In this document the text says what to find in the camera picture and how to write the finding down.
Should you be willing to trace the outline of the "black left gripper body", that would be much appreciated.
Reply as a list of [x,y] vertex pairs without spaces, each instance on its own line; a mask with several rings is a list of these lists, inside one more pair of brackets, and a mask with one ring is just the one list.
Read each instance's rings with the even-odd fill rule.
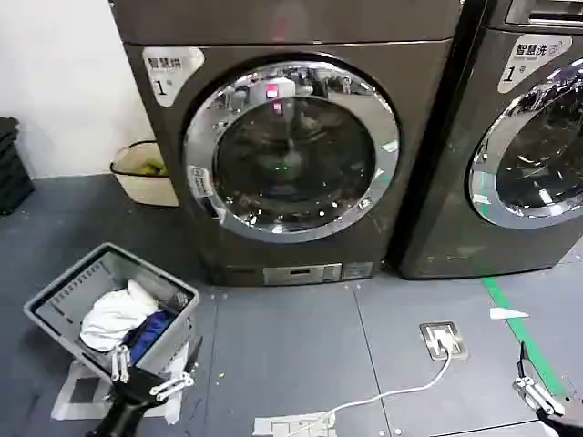
[[155,395],[149,393],[165,381],[157,374],[131,367],[128,376],[127,382],[113,383],[113,403],[105,418],[93,430],[94,436],[135,436],[146,412],[167,402],[158,401]]

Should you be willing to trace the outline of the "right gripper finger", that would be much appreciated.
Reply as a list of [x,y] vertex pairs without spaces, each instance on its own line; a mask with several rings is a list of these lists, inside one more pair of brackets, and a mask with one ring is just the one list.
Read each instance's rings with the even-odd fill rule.
[[520,352],[517,361],[517,378],[513,385],[524,399],[525,403],[534,411],[541,410],[545,415],[565,415],[566,408],[557,401],[550,392],[534,378],[527,375],[525,362],[530,361],[527,353],[527,345],[520,341]]

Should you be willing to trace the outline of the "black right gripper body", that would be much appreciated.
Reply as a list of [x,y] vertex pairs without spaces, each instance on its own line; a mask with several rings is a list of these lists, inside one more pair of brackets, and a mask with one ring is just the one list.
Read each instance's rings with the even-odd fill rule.
[[582,437],[582,411],[567,410],[563,415],[536,410],[537,418],[561,437]]

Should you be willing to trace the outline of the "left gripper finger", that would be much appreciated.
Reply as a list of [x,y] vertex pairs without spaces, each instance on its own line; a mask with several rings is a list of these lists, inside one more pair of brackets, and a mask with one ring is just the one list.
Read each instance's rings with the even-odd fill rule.
[[198,357],[202,343],[203,337],[200,337],[195,344],[192,353],[189,355],[183,371],[178,377],[170,378],[150,389],[149,395],[154,397],[156,402],[164,402],[175,393],[194,385],[194,375],[198,367]]
[[128,381],[128,368],[131,364],[130,350],[125,344],[118,345],[110,354],[111,359],[111,380]]

